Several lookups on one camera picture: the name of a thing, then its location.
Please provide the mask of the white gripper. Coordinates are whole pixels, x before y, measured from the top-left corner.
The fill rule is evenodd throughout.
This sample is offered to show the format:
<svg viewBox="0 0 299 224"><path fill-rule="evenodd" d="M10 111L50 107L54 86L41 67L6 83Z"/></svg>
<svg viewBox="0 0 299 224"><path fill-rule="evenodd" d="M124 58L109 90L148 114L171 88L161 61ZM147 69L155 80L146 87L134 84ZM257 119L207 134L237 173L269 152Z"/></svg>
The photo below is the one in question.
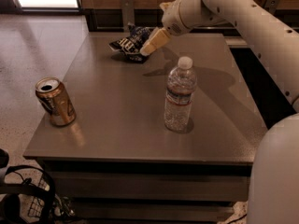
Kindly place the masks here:
<svg viewBox="0 0 299 224"><path fill-rule="evenodd" d="M140 54L149 56L155 50L167 44L171 35L179 36L187 34L192 27L193 2L190 0L175 0L173 2L162 2L160 9L163 11L162 24L164 28L147 30L142 34L142 47Z"/></svg>

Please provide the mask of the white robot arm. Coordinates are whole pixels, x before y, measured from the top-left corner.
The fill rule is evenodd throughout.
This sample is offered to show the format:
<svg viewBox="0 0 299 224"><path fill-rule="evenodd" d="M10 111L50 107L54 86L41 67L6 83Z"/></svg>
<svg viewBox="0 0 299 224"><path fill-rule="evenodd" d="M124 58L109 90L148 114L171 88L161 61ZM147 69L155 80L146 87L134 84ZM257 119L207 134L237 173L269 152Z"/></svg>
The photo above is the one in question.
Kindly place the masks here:
<svg viewBox="0 0 299 224"><path fill-rule="evenodd" d="M197 26L229 22L292 107L293 113L268 129L255 152L247 224L299 224L299 34L254 0L174 0L160 8L163 27L149 37L142 54Z"/></svg>

